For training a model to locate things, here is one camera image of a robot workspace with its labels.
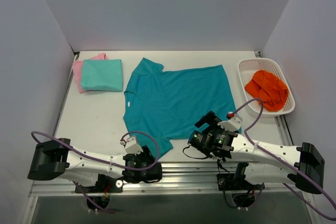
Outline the teal t-shirt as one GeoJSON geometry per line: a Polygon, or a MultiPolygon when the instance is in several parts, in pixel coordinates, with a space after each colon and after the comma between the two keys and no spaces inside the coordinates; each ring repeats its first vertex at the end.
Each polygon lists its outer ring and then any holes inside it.
{"type": "Polygon", "coordinates": [[[223,66],[165,71],[160,63],[143,58],[124,92],[124,122],[136,131],[141,146],[154,157],[172,150],[171,140],[184,140],[194,124],[213,111],[220,119],[236,109],[223,66]]]}

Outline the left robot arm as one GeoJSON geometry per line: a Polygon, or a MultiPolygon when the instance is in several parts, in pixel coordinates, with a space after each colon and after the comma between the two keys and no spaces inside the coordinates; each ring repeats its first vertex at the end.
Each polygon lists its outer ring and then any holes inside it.
{"type": "Polygon", "coordinates": [[[105,188],[105,177],[133,184],[162,179],[162,165],[147,146],[140,146],[134,136],[123,146],[125,154],[106,155],[77,150],[70,146],[68,138],[38,143],[27,178],[38,181],[63,178],[94,192],[105,188]]]}

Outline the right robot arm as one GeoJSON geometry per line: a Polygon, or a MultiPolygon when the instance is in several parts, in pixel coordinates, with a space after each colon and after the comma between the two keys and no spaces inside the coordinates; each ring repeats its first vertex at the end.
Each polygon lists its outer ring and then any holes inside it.
{"type": "Polygon", "coordinates": [[[207,128],[201,132],[194,130],[188,144],[207,158],[252,161],[252,164],[237,166],[233,175],[236,187],[285,183],[307,193],[321,193],[325,160],[314,145],[304,142],[300,146],[285,146],[249,140],[238,133],[242,122],[239,115],[230,112],[226,118],[223,121],[209,111],[195,123],[197,128],[204,124],[207,128]]]}

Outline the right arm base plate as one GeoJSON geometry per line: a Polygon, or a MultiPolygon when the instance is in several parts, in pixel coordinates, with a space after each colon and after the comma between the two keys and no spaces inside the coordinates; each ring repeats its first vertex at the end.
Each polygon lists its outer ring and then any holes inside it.
{"type": "Polygon", "coordinates": [[[263,184],[251,184],[244,179],[234,179],[232,174],[220,174],[216,175],[217,186],[220,191],[249,191],[249,190],[261,190],[264,189],[263,184]]]}

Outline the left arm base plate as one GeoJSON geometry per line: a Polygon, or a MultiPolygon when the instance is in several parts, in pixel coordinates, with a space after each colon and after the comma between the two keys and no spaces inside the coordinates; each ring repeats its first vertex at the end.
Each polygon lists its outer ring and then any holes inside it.
{"type": "Polygon", "coordinates": [[[99,175],[98,180],[94,186],[83,187],[79,185],[79,188],[75,189],[75,193],[80,193],[82,190],[86,194],[90,193],[121,193],[123,191],[123,181],[120,179],[114,179],[106,175],[99,175]]]}

